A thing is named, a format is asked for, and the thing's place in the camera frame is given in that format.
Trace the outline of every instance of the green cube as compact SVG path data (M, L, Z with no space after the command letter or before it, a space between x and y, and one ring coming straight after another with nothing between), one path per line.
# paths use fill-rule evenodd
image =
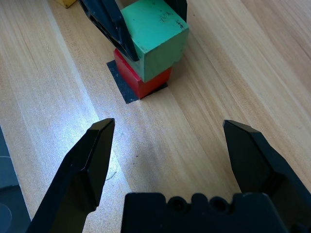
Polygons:
M181 59L189 27L163 0L139 0L122 9L139 61L126 61L143 82Z

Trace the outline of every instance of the wooden block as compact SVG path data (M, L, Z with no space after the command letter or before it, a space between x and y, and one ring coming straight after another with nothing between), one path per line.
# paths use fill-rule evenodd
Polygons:
M139 99L166 83L170 77L172 67L144 83L117 49L115 49L114 55L119 73Z
M163 0L139 0L121 10L139 61L126 61L144 81L179 61L189 27Z
M63 7L70 7L77 0L56 0L58 3L62 4Z

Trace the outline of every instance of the red block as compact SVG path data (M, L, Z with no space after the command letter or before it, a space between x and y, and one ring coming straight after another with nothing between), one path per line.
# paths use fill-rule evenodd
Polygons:
M170 77L172 67L155 76L150 81L144 83L138 74L135 73L135 71L127 63L127 61L122 57L119 50L115 49L114 55L119 73L139 99L144 98L150 92L166 83Z

